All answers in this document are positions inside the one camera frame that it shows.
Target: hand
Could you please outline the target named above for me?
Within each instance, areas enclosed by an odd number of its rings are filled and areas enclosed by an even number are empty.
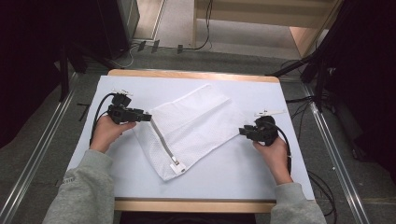
[[[134,126],[136,126],[136,122],[116,124],[109,116],[99,118],[96,123],[90,149],[105,153],[111,143],[116,141],[123,132],[132,129]]]
[[[253,146],[262,154],[277,185],[293,182],[288,171],[287,146],[280,137],[269,147],[259,142],[253,142]]]

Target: wooden desk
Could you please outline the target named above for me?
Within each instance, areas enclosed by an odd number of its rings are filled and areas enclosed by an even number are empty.
[[[196,20],[205,19],[208,0],[194,0]],[[322,31],[331,26],[342,0],[214,0],[211,20],[241,21],[289,26],[302,57],[309,53]]]
[[[104,76],[99,81],[92,108],[98,106],[113,88],[133,91],[130,106],[147,110],[206,83],[224,91],[243,109],[247,118],[254,119],[254,111],[268,108],[265,106],[287,108],[276,77],[159,70],[111,70],[107,77]],[[258,100],[256,94],[265,97]],[[88,114],[68,169],[79,164],[89,144],[92,127],[90,120],[95,111],[96,109],[90,110]],[[291,175],[295,181],[302,183],[307,198],[313,200],[313,190],[290,115],[283,113],[275,116],[275,120],[290,142],[293,155]],[[276,203],[276,183],[262,157],[244,136],[236,136],[194,164],[183,176],[166,182],[155,173],[134,130],[124,133],[113,143],[107,155],[115,161],[111,175],[115,184],[116,210],[268,213]]]

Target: white mesh bag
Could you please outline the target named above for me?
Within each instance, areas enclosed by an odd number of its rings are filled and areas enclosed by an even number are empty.
[[[134,132],[163,180],[184,174],[247,124],[232,100],[210,84],[149,113],[152,121],[139,123]]]

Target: gray sleeve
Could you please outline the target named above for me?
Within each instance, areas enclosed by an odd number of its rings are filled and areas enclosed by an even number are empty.
[[[114,187],[109,176],[112,160],[87,150],[81,163],[64,175],[64,182],[43,223],[112,223]]]
[[[271,223],[326,223],[315,201],[308,201],[300,184],[276,187],[276,206],[271,211]]]

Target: person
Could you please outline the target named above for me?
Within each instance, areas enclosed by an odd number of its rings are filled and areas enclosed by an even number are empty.
[[[115,124],[109,116],[96,125],[90,149],[79,166],[66,172],[58,195],[53,200],[43,223],[113,223],[114,186],[109,175],[112,160],[105,154],[111,143],[135,122]],[[286,144],[281,138],[269,146],[253,142],[274,176],[276,206],[271,223],[326,223],[315,202],[308,201],[287,169]]]

